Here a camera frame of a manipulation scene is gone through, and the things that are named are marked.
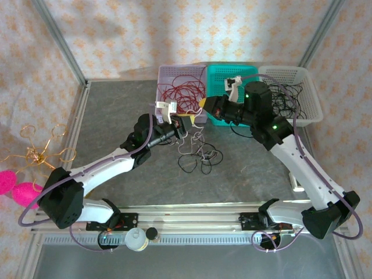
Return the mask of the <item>teal plastic basket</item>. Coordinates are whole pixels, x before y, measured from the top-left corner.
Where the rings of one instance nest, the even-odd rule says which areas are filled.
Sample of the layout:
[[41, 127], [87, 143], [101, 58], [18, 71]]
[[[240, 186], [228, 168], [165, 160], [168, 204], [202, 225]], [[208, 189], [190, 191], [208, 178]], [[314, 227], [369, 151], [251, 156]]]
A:
[[[225, 90], [225, 80], [236, 76], [247, 77], [258, 74], [255, 66], [233, 65], [233, 64], [213, 64], [207, 67], [206, 97], [228, 95]], [[238, 87], [238, 103], [243, 103], [245, 98], [244, 86], [251, 81], [260, 81], [260, 77], [251, 77], [242, 81]], [[229, 126], [224, 121], [217, 120], [208, 113], [208, 118], [214, 126]]]

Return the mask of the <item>lavender plastic basket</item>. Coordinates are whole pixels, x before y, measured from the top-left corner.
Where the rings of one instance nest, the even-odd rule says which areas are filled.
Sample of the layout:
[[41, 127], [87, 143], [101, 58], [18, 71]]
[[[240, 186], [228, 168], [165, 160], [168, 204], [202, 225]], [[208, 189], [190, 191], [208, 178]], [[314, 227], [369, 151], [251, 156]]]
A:
[[195, 114], [206, 97], [207, 66], [162, 65], [158, 71], [156, 100], [177, 102], [177, 113]]

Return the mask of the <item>white plastic basket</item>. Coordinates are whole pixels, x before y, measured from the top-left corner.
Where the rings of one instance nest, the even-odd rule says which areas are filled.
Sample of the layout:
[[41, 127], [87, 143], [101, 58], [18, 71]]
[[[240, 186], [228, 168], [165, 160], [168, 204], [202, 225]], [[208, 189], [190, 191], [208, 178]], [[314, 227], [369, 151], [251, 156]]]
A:
[[323, 120], [323, 112], [317, 96], [316, 87], [310, 73], [303, 67], [295, 66], [260, 66], [260, 74], [265, 74], [277, 80], [288, 92], [300, 108], [296, 120], [298, 127], [306, 127]]

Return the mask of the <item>small black round cap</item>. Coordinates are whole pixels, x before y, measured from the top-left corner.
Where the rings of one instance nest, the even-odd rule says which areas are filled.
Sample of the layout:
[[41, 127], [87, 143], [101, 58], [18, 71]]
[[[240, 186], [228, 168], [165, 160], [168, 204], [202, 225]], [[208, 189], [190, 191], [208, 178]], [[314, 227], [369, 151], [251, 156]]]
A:
[[159, 232], [155, 227], [150, 227], [145, 232], [147, 239], [150, 241], [157, 241], [159, 239]]

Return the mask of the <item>white round jar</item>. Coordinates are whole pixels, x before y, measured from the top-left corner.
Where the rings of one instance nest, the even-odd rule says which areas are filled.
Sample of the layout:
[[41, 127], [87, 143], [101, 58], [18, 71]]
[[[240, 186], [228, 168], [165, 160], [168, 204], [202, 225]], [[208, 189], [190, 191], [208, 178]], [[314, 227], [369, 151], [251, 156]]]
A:
[[145, 231], [141, 228], [130, 229], [124, 241], [128, 249], [136, 252], [143, 251], [149, 244], [149, 239], [146, 237]]

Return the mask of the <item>pink fluffy ball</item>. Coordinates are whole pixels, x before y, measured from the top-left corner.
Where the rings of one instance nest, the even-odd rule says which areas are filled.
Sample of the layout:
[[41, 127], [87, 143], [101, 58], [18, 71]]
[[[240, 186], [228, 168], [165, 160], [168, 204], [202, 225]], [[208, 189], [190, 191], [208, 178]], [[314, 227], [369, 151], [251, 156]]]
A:
[[0, 171], [0, 195], [11, 191], [17, 182], [16, 173], [12, 170]]
[[13, 200], [22, 207], [27, 207], [40, 193], [42, 186], [32, 182], [20, 183], [12, 189]]

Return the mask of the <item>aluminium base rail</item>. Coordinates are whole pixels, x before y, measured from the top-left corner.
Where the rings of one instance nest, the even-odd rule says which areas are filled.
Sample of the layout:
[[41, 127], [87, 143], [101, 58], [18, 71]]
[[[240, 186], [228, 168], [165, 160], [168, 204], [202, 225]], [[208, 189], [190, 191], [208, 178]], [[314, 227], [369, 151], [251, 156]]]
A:
[[[291, 209], [310, 208], [309, 200], [279, 201]], [[146, 230], [155, 227], [160, 234], [239, 234], [240, 213], [258, 212], [264, 202], [199, 203], [188, 205], [146, 205], [119, 208], [123, 213], [138, 213], [137, 225]], [[52, 221], [33, 226], [40, 233], [68, 233], [69, 226], [59, 229]]]

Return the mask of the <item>aluminium frame post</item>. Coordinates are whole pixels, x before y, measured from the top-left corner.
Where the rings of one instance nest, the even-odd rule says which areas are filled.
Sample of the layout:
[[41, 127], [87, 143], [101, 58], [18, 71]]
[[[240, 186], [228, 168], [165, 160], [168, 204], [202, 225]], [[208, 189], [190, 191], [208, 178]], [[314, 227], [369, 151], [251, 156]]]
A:
[[65, 57], [67, 64], [70, 66], [75, 78], [80, 85], [85, 87], [87, 85], [87, 79], [85, 78], [80, 66], [78, 65], [71, 49], [69, 48], [67, 41], [65, 40], [62, 31], [58, 27], [56, 20], [53, 18], [44, 0], [31, 0], [32, 4], [36, 8], [38, 14], [46, 24], [46, 27], [52, 36], [53, 40], [59, 47], [62, 55]]
[[307, 46], [305, 53], [303, 54], [298, 67], [307, 68], [310, 65], [316, 51], [321, 45], [322, 40], [326, 36], [328, 30], [332, 26], [335, 18], [337, 17], [339, 11], [344, 5], [346, 0], [332, 0], [329, 8], [327, 9], [322, 21], [320, 22], [314, 36], [312, 37], [309, 45]]

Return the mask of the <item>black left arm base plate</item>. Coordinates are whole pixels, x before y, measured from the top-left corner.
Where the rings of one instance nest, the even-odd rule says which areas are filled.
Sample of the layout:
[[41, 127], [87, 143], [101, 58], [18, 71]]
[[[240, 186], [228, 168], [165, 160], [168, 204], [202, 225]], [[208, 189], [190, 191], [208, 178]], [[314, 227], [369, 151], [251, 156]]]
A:
[[138, 213], [117, 213], [114, 214], [107, 222], [98, 223], [95, 221], [88, 222], [87, 231], [129, 231], [138, 225]]

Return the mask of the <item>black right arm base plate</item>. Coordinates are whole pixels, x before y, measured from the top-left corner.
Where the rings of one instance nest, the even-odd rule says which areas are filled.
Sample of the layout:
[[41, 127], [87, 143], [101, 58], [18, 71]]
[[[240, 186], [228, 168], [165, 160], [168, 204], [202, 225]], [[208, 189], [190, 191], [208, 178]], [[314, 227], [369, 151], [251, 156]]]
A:
[[259, 212], [242, 212], [238, 218], [242, 231], [257, 230], [288, 230], [292, 231], [293, 226], [287, 223], [275, 223], [271, 218]]

